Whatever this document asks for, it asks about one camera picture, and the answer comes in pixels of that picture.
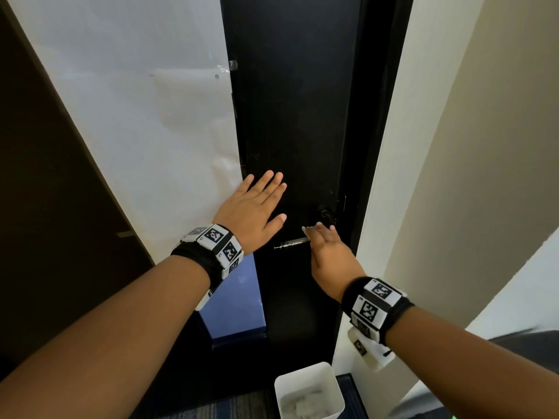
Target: beige wall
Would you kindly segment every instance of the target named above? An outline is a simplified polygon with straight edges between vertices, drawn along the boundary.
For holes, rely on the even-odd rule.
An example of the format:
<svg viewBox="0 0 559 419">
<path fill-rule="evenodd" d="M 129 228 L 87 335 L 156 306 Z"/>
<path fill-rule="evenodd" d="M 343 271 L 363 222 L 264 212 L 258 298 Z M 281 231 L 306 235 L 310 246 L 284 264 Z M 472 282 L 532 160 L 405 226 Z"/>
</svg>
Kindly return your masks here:
<svg viewBox="0 0 559 419">
<path fill-rule="evenodd" d="M 557 17 L 559 0 L 485 0 L 386 267 L 464 327 L 559 225 Z M 368 377 L 358 361 L 370 417 L 415 382 L 399 360 Z"/>
</svg>

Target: wristband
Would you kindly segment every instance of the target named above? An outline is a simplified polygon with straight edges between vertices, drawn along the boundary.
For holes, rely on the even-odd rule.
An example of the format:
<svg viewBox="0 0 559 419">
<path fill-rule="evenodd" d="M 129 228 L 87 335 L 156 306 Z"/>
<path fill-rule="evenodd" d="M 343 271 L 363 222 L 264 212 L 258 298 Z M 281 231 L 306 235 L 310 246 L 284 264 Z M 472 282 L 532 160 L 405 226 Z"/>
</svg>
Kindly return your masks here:
<svg viewBox="0 0 559 419">
<path fill-rule="evenodd" d="M 347 287 L 342 309 L 367 338 L 385 345 L 386 333 L 414 306 L 407 294 L 378 278 L 358 278 Z"/>
<path fill-rule="evenodd" d="M 221 282 L 239 265 L 244 253 L 233 232 L 214 223 L 188 232 L 171 255 L 194 260 L 210 277 L 210 289 L 196 306 L 196 310 L 200 310 Z"/>
</svg>

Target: large paper sheet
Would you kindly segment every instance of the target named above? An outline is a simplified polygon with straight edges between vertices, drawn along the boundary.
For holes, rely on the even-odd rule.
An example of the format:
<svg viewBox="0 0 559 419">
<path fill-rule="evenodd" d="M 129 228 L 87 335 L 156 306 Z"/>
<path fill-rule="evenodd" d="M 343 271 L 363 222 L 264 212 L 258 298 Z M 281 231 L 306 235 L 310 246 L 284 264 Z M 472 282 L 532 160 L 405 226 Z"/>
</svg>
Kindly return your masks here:
<svg viewBox="0 0 559 419">
<path fill-rule="evenodd" d="M 219 0 L 8 0 L 155 262 L 240 183 Z"/>
</svg>

